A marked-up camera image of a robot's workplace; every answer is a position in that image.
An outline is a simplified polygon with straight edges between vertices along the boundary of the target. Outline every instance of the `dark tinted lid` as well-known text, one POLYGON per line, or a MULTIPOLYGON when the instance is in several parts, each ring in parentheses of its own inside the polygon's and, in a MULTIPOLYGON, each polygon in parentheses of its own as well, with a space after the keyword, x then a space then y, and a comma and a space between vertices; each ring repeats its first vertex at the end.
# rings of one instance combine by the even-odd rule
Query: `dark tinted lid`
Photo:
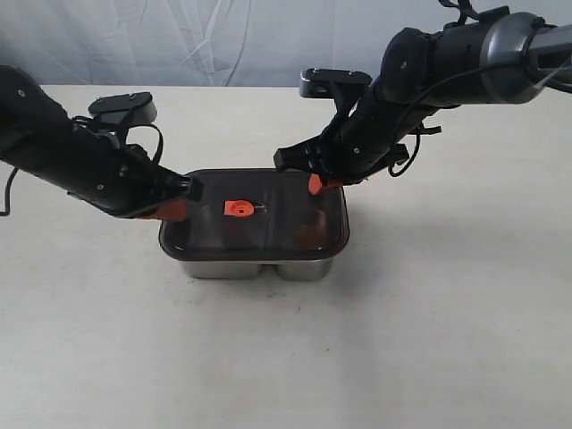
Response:
POLYGON ((189 220, 163 222, 159 233, 161 247, 175 259, 321 260, 334 257, 348 242, 343 189, 313 196, 309 174, 238 169, 188 176, 205 184, 201 201, 188 202, 189 220))

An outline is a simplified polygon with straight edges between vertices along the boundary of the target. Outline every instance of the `white fabric backdrop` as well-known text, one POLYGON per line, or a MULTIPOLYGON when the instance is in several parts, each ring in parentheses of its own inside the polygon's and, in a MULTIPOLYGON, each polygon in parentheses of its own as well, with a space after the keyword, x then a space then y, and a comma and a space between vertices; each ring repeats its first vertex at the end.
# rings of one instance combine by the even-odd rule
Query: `white fabric backdrop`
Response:
MULTIPOLYGON (((569 0, 509 4, 555 24, 569 0)), ((456 17, 437 0, 1 0, 0 63, 40 83, 296 86, 307 67, 377 74, 403 27, 456 17)))

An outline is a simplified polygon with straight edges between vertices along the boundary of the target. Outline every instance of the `metal container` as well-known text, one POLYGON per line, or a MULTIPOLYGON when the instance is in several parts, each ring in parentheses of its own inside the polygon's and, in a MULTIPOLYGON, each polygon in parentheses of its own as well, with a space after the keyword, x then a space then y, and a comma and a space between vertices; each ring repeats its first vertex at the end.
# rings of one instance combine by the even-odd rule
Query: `metal container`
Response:
POLYGON ((310 176, 273 169, 202 170, 189 218, 163 222, 159 242, 200 279, 253 279, 272 265, 288 281, 324 278, 349 240, 343 189, 315 196, 310 176))

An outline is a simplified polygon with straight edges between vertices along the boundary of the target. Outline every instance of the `white table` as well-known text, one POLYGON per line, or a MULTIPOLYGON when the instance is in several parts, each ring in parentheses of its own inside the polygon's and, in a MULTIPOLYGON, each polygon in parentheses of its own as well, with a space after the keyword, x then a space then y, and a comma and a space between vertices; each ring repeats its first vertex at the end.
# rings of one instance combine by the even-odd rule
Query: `white table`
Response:
MULTIPOLYGON (((294 88, 46 88, 70 114, 142 89, 179 172, 272 166, 333 113, 294 88)), ((570 427, 571 106, 436 115, 406 176, 347 189, 350 243, 318 283, 191 280, 159 223, 19 175, 0 427, 570 427)))

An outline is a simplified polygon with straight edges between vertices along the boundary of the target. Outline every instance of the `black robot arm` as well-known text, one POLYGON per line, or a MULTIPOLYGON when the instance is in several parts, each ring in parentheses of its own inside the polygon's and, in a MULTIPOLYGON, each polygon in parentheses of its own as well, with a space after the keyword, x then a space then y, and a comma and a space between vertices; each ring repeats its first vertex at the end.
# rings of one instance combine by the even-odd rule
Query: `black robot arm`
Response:
POLYGON ((300 95, 333 98, 337 114, 322 133, 279 149, 274 163, 314 173, 323 185, 360 183, 415 159, 423 121, 467 104, 528 103, 545 87, 572 92, 572 26, 556 27, 532 13, 501 7, 476 13, 468 0, 439 0, 460 18, 428 34, 405 28, 388 45, 381 72, 308 69, 300 95), (400 142, 417 136, 411 156, 400 142))
POLYGON ((126 142, 132 128, 158 131, 151 94, 101 98, 89 112, 69 118, 24 71, 0 66, 0 160, 15 168, 11 180, 23 170, 114 217, 183 220, 202 184, 159 165, 160 131, 153 158, 126 142))

